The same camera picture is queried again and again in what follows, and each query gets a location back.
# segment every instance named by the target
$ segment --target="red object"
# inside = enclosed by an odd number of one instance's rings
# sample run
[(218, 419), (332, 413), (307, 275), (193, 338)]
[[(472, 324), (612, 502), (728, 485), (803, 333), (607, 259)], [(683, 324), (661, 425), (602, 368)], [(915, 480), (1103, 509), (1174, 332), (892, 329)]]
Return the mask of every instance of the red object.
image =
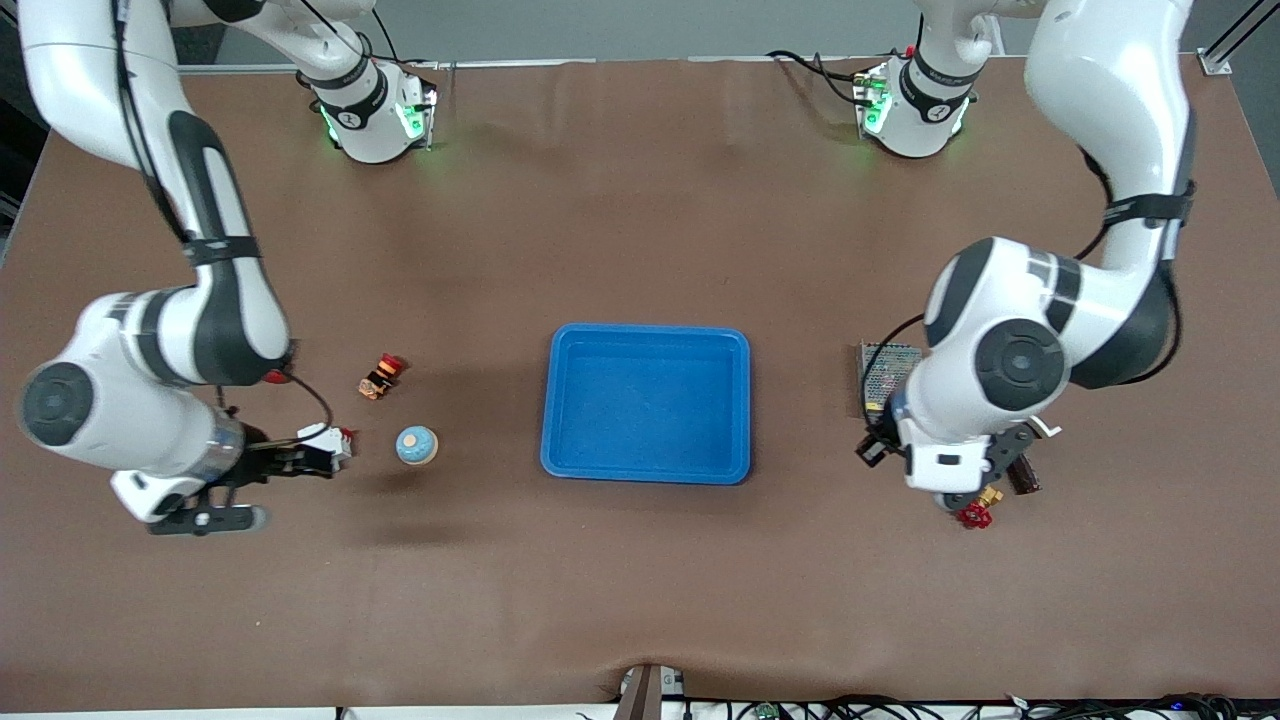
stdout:
[(956, 519), (960, 524), (969, 529), (983, 529), (991, 524), (991, 511), (987, 506), (978, 502), (977, 500), (970, 502), (964, 507), (964, 510), (956, 511)]
[(404, 369), (404, 363), (401, 363), (401, 359), (394, 355), (388, 355), (383, 352), (381, 361), (387, 363), (387, 366), (397, 373)]

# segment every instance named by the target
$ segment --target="red valve handle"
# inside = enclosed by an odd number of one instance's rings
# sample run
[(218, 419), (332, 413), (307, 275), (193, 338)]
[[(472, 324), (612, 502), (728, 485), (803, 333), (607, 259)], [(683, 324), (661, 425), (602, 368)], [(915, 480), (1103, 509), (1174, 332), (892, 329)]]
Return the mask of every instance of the red valve handle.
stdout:
[(987, 510), (986, 505), (982, 505), (977, 500), (970, 502), (964, 507), (964, 510), (956, 511), (956, 519), (960, 524), (969, 529), (983, 529), (991, 524), (991, 511)]

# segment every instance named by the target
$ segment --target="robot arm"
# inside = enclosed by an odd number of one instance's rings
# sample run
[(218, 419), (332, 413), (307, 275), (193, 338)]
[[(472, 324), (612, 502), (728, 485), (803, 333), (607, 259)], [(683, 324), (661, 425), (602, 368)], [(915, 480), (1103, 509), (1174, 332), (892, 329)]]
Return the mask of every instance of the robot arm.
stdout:
[[(147, 523), (182, 515), (189, 496), (204, 502), (218, 483), (234, 488), (312, 464), (329, 470), (328, 459), (255, 450), (265, 436), (184, 389), (259, 382), (284, 365), (289, 334), (221, 142), (183, 96), (161, 0), (23, 0), (19, 13), (44, 117), (108, 160), (138, 168), (150, 158), (196, 274), (189, 287), (91, 302), (72, 341), (23, 391), (27, 434), (118, 470), (113, 488)], [(201, 512), (225, 523), (220, 529), (259, 519), (252, 509), (211, 510)]]
[(334, 145), (360, 163), (387, 163), (431, 145), (436, 94), (431, 83), (374, 58), (369, 40), (342, 22), (372, 6), (374, 0), (174, 0), (172, 22), (221, 22), (276, 49), (315, 92)]
[(933, 155), (969, 108), (978, 73), (992, 53), (984, 15), (1034, 18), (1044, 0), (915, 0), (920, 37), (910, 56), (892, 56), (868, 70), (855, 95), (868, 106), (859, 127), (905, 158)]
[(1119, 197), (1105, 215), (1102, 263), (993, 237), (947, 264), (924, 315), (931, 352), (881, 428), (908, 456), (910, 487), (979, 491), (1014, 459), (992, 456), (998, 433), (1069, 382), (1120, 384), (1160, 354), (1192, 191), (1194, 119), (1176, 56), (1189, 9), (1189, 0), (1048, 3), (1027, 86)]

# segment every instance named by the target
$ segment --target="blue tray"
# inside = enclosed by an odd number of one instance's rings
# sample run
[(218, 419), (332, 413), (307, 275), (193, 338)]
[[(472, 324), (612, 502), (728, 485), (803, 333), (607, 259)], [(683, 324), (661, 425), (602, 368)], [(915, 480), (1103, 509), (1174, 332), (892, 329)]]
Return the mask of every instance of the blue tray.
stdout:
[(552, 338), (543, 468), (731, 486), (751, 466), (751, 357), (726, 328), (573, 323)]

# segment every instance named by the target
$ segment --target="brown table cover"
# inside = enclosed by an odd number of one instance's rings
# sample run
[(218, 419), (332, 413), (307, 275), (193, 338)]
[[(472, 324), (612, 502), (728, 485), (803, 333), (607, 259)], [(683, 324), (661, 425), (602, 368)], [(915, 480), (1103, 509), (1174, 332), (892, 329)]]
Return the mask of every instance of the brown table cover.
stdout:
[[(1102, 193), (1020, 60), (925, 160), (859, 141), (795, 65), (440, 73), (438, 146), (385, 167), (333, 151), (288, 76), (189, 78), (298, 373), (360, 432), (335, 479), (241, 493), (265, 532), (205, 539), (147, 536), (108, 471), (13, 419), (88, 301), (191, 278), (137, 174), (52, 138), (0, 273), (0, 710), (584, 702), (637, 662), (750, 698), (1280, 694), (1280, 211), (1230, 81), (1185, 76), (1184, 350), (1070, 389), (1032, 454), (1044, 491), (986, 532), (858, 460), (850, 359), (969, 242), (1092, 237)], [(748, 480), (547, 475), (568, 322), (741, 329)], [(370, 402), (381, 352), (412, 366)], [(294, 387), (228, 395), (275, 436), (317, 419)], [(408, 468), (393, 442), (419, 423), (442, 450)]]

